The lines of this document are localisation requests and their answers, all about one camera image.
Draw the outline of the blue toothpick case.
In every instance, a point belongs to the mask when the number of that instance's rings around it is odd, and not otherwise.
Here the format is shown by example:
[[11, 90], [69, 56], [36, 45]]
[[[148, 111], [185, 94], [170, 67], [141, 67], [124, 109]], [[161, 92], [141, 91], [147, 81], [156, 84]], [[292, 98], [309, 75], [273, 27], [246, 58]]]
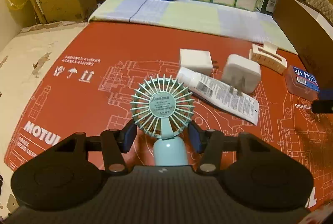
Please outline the blue toothpick case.
[[315, 76], [295, 66], [289, 66], [283, 73], [287, 90], [308, 101], [318, 98], [319, 86]]

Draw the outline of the brown open storage box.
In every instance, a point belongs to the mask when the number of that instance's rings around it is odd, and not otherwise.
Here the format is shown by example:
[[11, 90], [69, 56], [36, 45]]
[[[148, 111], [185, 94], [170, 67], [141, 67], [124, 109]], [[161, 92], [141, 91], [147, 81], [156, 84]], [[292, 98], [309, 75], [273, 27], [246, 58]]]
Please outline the brown open storage box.
[[332, 90], [332, 23], [302, 0], [278, 0], [273, 19], [320, 89]]

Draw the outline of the cream patterned bedsheet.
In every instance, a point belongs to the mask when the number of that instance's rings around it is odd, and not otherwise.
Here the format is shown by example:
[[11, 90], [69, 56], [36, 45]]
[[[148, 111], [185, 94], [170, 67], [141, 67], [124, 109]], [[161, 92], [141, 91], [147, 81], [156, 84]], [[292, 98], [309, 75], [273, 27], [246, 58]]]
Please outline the cream patterned bedsheet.
[[8, 146], [16, 143], [15, 128], [34, 92], [44, 88], [43, 78], [87, 23], [61, 21], [24, 28], [1, 51], [1, 217], [7, 203], [13, 171], [5, 163]]

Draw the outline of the large white power adapter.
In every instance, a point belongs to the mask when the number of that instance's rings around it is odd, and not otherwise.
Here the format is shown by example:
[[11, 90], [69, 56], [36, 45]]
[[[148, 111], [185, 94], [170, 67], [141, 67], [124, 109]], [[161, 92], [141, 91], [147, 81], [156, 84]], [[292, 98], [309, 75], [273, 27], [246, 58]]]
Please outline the large white power adapter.
[[261, 81], [260, 65], [240, 55], [231, 54], [224, 66], [221, 81], [245, 94], [251, 94]]

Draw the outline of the beige quilted cover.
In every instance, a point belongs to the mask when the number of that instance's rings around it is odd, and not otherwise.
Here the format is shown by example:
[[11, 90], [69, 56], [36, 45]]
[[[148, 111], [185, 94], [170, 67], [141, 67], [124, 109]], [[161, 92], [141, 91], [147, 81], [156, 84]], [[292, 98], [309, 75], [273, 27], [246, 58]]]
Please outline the beige quilted cover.
[[329, 0], [305, 0], [307, 4], [311, 5], [315, 9], [317, 9], [320, 13], [324, 14], [324, 16], [330, 21], [333, 22], [333, 5], [329, 2]]

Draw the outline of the pastel plaid cloth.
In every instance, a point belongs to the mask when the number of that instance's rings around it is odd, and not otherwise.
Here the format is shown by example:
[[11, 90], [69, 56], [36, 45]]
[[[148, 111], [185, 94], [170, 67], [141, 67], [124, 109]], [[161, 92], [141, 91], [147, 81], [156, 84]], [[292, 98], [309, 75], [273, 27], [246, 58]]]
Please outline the pastel plaid cloth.
[[195, 31], [260, 43], [296, 53], [269, 15], [192, 0], [106, 0], [89, 21], [119, 21]]

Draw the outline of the mint handheld fan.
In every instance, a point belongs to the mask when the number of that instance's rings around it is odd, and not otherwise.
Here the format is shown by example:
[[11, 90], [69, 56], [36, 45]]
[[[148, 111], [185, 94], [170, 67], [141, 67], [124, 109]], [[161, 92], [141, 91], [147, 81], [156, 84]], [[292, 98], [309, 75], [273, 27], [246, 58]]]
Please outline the mint handheld fan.
[[155, 138], [156, 166], [187, 166], [187, 149], [179, 136], [194, 115], [192, 92], [172, 76], [145, 79], [130, 102], [132, 119], [146, 135]]

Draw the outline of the white cream tube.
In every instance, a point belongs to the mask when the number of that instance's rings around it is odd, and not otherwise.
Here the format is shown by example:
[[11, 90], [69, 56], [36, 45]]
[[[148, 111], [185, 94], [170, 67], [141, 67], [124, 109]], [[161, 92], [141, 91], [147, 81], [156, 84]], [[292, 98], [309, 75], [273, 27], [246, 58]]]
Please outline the white cream tube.
[[228, 84], [185, 67], [179, 69], [177, 79], [208, 103], [257, 125], [259, 103], [255, 98], [239, 93]]

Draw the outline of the small white charger plug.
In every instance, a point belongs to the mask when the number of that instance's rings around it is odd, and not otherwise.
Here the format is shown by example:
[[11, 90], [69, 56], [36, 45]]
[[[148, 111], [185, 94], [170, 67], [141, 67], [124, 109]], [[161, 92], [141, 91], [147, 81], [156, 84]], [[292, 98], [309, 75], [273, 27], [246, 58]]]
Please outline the small white charger plug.
[[213, 60], [209, 51], [180, 49], [180, 67], [210, 76], [213, 72]]

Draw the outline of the red Motul cardboard mat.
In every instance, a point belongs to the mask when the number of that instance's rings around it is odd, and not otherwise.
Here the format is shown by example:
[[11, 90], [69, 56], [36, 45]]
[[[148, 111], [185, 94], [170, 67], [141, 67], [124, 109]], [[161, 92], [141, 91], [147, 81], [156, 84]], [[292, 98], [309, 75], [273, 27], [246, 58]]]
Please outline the red Motul cardboard mat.
[[[5, 163], [14, 171], [77, 131], [97, 135], [131, 118], [130, 101], [144, 79], [175, 77], [180, 49], [209, 51], [220, 78], [229, 55], [248, 57], [252, 43], [191, 31], [125, 23], [87, 25], [62, 52], [34, 92], [15, 128]], [[332, 115], [315, 115], [308, 101], [288, 92], [285, 79], [262, 68], [255, 90], [257, 125], [195, 100], [193, 120], [226, 135], [247, 131], [305, 165], [314, 176], [309, 207], [332, 199]]]

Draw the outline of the cream hair claw clip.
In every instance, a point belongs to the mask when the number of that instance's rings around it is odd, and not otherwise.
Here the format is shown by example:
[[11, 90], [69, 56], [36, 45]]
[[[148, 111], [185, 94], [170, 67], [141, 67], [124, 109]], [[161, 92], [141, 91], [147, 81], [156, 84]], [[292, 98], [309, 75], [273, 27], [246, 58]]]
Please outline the cream hair claw clip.
[[249, 51], [249, 59], [283, 74], [287, 69], [287, 60], [277, 54], [277, 49], [278, 47], [270, 42], [264, 42], [263, 46], [253, 44]]

